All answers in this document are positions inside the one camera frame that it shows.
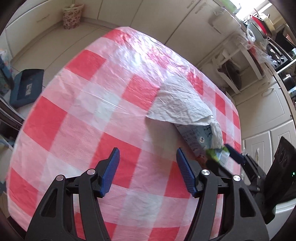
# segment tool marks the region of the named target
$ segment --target tiled floor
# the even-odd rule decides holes
[[[87,22],[82,22],[79,27],[71,30],[58,26],[14,62],[13,70],[17,74],[24,69],[44,69],[42,85],[46,87],[75,55],[110,30],[110,28]],[[18,111],[27,117],[31,107],[32,104],[29,104]]]

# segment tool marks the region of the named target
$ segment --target plastic tablecloth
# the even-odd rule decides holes
[[[173,124],[146,118],[162,82],[186,78],[217,119],[224,143],[241,149],[233,103],[198,69],[155,39],[114,29],[72,59],[35,102],[21,129],[7,177],[8,209],[27,230],[47,188],[59,174],[81,175],[114,147],[120,163],[109,193],[99,199],[115,240],[183,240],[197,199],[187,192],[176,162],[182,147]],[[228,162],[239,173],[239,166]],[[219,197],[212,236],[220,226]],[[83,237],[77,195],[75,222]]]

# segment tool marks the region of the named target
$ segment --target silver bolt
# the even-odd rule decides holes
[[[96,173],[96,170],[95,169],[88,169],[87,172],[86,172],[88,175],[93,175]]]
[[[57,177],[56,177],[56,180],[57,181],[61,181],[61,180],[63,180],[64,179],[64,176],[63,175],[58,175]]]
[[[239,175],[234,175],[233,176],[233,180],[235,180],[236,182],[240,181],[240,176]]]
[[[203,170],[202,170],[202,174],[205,175],[205,176],[207,176],[207,175],[210,174],[210,171],[207,170],[207,169],[203,169]]]

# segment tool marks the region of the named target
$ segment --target table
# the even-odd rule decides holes
[[[183,240],[197,206],[176,163],[182,147],[173,124],[146,118],[163,81],[187,78],[221,125],[223,140],[241,149],[232,102],[199,70],[155,39],[128,27],[99,38],[70,61],[35,102],[17,138],[7,178],[11,216],[27,230],[58,174],[81,175],[120,149],[110,192],[99,200],[115,240]],[[239,174],[239,166],[228,168]],[[222,199],[212,235],[217,233]],[[77,195],[77,232],[83,237]]]

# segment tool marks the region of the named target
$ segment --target trash can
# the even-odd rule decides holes
[[[73,29],[79,26],[83,7],[84,4],[72,4],[63,9],[64,29]]]

